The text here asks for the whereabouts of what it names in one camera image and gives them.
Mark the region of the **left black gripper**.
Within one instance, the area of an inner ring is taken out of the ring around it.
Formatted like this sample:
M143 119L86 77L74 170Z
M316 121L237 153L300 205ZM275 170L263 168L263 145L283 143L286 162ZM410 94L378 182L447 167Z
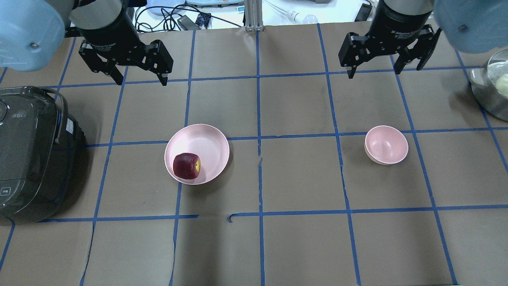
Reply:
M136 33L107 33L87 36L81 43L79 55L94 73L109 75L116 85L122 85L124 76L119 66L136 66L158 75L162 86L167 86L167 75L173 70L174 60L161 40L143 43Z

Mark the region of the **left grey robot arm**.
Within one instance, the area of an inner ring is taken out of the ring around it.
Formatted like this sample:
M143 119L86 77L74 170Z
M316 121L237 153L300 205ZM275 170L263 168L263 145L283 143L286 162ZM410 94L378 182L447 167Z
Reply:
M66 37L83 38L79 54L91 72L121 85L119 66L156 74L163 86L173 59L161 40L144 44L134 27L134 8L145 0L2 0L0 61L20 72L43 69Z

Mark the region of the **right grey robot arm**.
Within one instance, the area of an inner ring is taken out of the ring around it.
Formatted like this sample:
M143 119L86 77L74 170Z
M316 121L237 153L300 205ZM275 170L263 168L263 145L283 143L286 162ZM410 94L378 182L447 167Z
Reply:
M380 0L370 29L350 32L338 52L351 79L362 63L397 54L396 74L413 60L425 67L441 33L450 45L467 54L507 46L506 0Z

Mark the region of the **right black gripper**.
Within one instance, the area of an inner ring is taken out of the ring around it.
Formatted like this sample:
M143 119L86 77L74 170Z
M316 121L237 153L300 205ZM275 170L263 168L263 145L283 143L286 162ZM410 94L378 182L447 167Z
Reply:
M422 69L433 55L441 32L441 28L434 30L430 24L407 33L388 27L363 36L349 32L338 52L339 63L347 68L349 79L353 79L359 65L378 56L399 55L394 63L396 75L413 60L419 60L417 68Z

